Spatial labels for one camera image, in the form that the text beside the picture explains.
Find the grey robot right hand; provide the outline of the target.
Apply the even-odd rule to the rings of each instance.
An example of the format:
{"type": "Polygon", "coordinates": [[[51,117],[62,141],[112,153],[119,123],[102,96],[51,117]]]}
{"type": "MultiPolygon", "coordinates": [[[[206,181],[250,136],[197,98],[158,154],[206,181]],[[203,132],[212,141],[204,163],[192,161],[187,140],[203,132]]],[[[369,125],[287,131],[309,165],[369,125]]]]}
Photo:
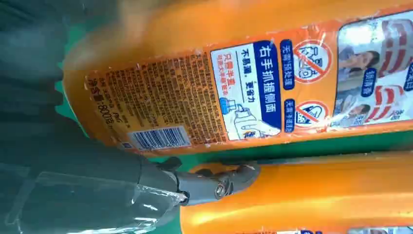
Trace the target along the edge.
{"type": "Polygon", "coordinates": [[[138,234],[174,220],[183,206],[250,187],[255,163],[213,173],[179,172],[84,136],[76,124],[0,125],[3,234],[138,234]]]}

